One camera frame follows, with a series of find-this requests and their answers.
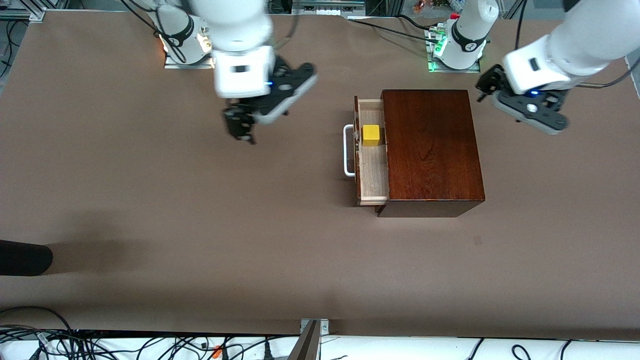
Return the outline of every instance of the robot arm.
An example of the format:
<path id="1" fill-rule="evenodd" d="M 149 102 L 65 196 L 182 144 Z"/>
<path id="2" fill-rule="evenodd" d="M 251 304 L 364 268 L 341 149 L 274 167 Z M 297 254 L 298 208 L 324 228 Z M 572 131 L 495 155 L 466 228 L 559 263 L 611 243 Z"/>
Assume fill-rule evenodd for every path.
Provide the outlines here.
<path id="1" fill-rule="evenodd" d="M 640 1 L 565 1 L 566 18 L 551 34 L 507 54 L 476 84 L 517 121 L 558 134 L 569 89 L 640 47 Z"/>
<path id="2" fill-rule="evenodd" d="M 271 124 L 316 83 L 316 69 L 294 69 L 271 45 L 266 0 L 121 0 L 147 12 L 173 60 L 214 59 L 214 88 L 229 99 L 223 117 L 236 140 L 255 143 L 254 124 Z"/>

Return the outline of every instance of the wooden box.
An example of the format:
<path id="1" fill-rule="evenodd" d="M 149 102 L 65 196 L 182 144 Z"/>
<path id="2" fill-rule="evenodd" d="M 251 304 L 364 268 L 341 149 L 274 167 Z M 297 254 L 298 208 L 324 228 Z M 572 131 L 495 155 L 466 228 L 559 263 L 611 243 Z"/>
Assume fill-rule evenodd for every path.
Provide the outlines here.
<path id="1" fill-rule="evenodd" d="M 466 90 L 384 90 L 355 97 L 358 204 L 379 217 L 457 217 L 484 201 Z M 383 128 L 382 145 L 360 145 L 364 124 Z"/>

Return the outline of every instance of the drawer handle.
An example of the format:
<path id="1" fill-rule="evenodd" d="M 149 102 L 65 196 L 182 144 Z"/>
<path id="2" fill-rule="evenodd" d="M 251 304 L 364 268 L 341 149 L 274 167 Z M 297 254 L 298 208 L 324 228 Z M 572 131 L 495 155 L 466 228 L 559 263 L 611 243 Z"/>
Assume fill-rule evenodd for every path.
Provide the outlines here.
<path id="1" fill-rule="evenodd" d="M 344 175 L 348 177 L 356 177 L 356 173 L 349 172 L 349 167 L 347 164 L 347 130 L 353 129 L 353 124 L 345 125 L 342 129 L 342 149 L 344 152 L 342 153 L 342 159 L 344 160 Z"/>

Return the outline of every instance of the yellow block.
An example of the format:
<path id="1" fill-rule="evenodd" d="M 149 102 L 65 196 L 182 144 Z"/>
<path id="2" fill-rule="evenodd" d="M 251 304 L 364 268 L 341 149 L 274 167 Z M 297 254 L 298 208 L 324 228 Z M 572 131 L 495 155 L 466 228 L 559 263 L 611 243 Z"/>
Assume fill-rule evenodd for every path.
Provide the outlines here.
<path id="1" fill-rule="evenodd" d="M 380 145 L 380 125 L 362 126 L 362 146 Z"/>

